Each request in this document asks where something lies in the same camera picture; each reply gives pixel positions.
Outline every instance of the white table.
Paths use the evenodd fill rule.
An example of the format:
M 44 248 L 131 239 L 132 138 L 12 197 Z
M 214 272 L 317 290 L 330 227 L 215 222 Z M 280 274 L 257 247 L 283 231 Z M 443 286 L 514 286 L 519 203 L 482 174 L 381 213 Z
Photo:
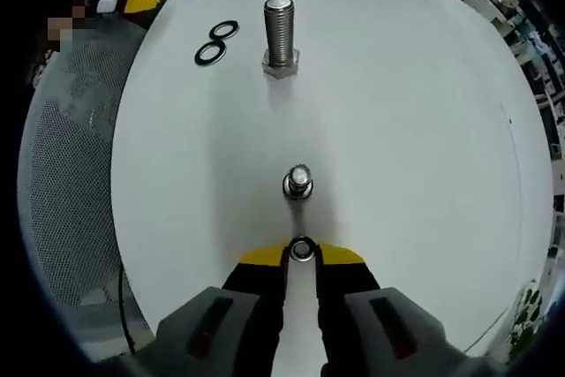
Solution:
M 294 0 L 299 71 L 274 80 L 264 1 L 169 0 L 130 71 L 112 205 L 149 326 L 291 235 L 281 182 L 303 162 L 309 235 L 360 253 L 466 349 L 539 277 L 550 238 L 546 136 L 516 60 L 459 0 Z M 239 33 L 198 67 L 225 19 Z M 289 279 L 273 375 L 317 375 L 312 261 Z

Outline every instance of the hex bolt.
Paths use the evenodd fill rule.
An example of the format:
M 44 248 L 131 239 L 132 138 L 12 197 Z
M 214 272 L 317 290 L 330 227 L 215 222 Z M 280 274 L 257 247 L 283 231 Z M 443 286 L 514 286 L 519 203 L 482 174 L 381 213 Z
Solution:
M 284 176 L 282 191 L 292 200 L 305 200 L 310 197 L 314 188 L 314 181 L 310 169 L 304 164 L 295 165 Z
M 263 12 L 267 30 L 263 70 L 281 79 L 298 70 L 300 52 L 294 49 L 294 3 L 292 0 L 267 0 Z

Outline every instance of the threaded shaft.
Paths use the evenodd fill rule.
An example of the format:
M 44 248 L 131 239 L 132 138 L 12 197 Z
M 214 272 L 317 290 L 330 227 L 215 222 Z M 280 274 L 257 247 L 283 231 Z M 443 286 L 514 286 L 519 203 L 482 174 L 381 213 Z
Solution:
M 292 0 L 267 0 L 264 12 L 269 65 L 292 65 L 294 3 Z

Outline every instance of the washer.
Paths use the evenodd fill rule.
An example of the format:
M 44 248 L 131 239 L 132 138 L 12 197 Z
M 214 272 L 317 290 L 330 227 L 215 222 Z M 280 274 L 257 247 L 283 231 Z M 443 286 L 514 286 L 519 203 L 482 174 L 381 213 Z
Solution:
M 231 26 L 231 29 L 229 30 L 228 33 L 226 34 L 216 33 L 218 30 L 224 28 L 225 26 Z M 212 40 L 225 40 L 225 39 L 229 39 L 233 34 L 237 33 L 237 31 L 239 31 L 239 23 L 237 23 L 237 21 L 233 19 L 229 19 L 227 21 L 223 21 L 220 24 L 216 24 L 215 26 L 213 26 L 212 29 L 210 30 L 210 33 L 208 34 L 208 37 L 210 37 Z
M 316 244 L 307 236 L 293 238 L 289 243 L 289 253 L 293 260 L 307 262 L 314 256 Z
M 217 47 L 219 49 L 218 53 L 216 53 L 213 57 L 209 59 L 204 59 L 202 57 L 202 54 L 206 52 L 208 49 L 213 47 Z M 225 54 L 226 54 L 226 44 L 222 40 L 212 40 L 202 45 L 202 47 L 196 51 L 196 54 L 194 55 L 194 62 L 196 63 L 196 65 L 200 65 L 200 66 L 215 64 L 220 59 L 222 59 Z

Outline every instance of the metal mesh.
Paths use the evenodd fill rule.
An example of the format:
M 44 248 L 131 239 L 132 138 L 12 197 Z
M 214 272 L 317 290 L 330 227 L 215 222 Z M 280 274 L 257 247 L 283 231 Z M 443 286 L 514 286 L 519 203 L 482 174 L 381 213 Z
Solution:
M 81 341 L 102 328 L 122 334 L 111 149 L 122 90 L 144 35 L 117 17 L 74 31 L 45 69 L 20 148 L 18 202 L 27 250 Z M 142 320 L 128 289 L 128 319 Z

